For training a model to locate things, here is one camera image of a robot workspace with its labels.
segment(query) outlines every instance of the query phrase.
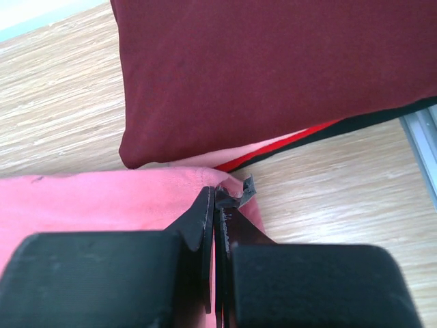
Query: red cushion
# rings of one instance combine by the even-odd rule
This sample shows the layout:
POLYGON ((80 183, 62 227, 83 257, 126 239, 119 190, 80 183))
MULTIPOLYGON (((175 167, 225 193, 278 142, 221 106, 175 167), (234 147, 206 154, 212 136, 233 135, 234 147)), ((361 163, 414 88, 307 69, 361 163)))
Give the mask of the red cushion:
POLYGON ((127 167, 437 95, 435 0, 112 0, 127 167))

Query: black trim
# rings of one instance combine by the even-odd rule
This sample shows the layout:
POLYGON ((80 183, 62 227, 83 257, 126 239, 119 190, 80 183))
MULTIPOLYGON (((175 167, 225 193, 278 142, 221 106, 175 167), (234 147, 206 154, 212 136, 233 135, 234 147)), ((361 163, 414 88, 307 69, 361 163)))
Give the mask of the black trim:
POLYGON ((286 150, 294 149, 309 144, 311 142, 334 137, 336 135, 342 135, 344 133, 349 133, 352 131, 360 130, 362 128, 367 128, 368 126, 372 126, 375 124, 394 120, 395 118, 400 118, 404 115, 414 113, 415 111, 420 111, 422 109, 434 105, 437 105, 437 96, 419 100, 405 107, 400 107, 396 109, 386 109, 384 111, 377 111, 375 113, 369 113, 369 114, 354 116, 352 118, 346 118, 334 125, 331 125, 321 131, 313 133, 312 135, 309 135, 295 142, 292 142, 286 146, 283 146, 271 152, 267 152, 265 154, 257 155, 252 159, 249 159, 248 161, 244 162, 243 164, 237 166, 236 168, 232 169, 230 172, 234 172, 238 169, 242 169, 246 166, 262 161, 263 159, 267 159, 275 154, 284 152, 286 150))

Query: light wood surface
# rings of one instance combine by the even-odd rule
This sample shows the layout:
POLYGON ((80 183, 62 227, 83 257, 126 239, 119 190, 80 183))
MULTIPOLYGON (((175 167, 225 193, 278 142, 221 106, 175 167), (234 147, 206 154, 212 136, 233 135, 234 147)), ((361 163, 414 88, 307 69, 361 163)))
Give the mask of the light wood surface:
MULTIPOLYGON (((109 4, 0 44, 0 176, 124 169, 124 93, 109 4)), ((437 327, 437 214, 397 120, 241 169, 279 242, 374 243, 437 327)))

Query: pink fabric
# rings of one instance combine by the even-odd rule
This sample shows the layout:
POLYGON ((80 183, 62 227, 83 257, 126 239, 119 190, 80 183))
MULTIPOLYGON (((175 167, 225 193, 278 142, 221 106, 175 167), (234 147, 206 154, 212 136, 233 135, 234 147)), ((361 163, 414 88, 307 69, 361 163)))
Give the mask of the pink fabric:
POLYGON ((215 152, 208 152, 206 154, 197 155, 194 157, 189 157, 187 159, 180 159, 179 161, 170 162, 169 166, 203 166, 203 167, 217 167, 224 163, 238 159, 246 154, 255 152, 265 146, 274 144, 277 141, 287 139, 293 135, 301 133, 303 130, 289 133, 281 137, 269 139, 266 141, 261 141, 257 143, 252 143, 247 146, 217 150, 215 152))
MULTIPOLYGON (((202 187, 219 184, 234 195, 242 190, 229 174, 189 167, 0 180, 0 273, 30 234, 161 230, 191 206, 202 187)), ((262 227, 255 200, 242 212, 262 227)), ((215 327, 214 315, 200 327, 215 327)))

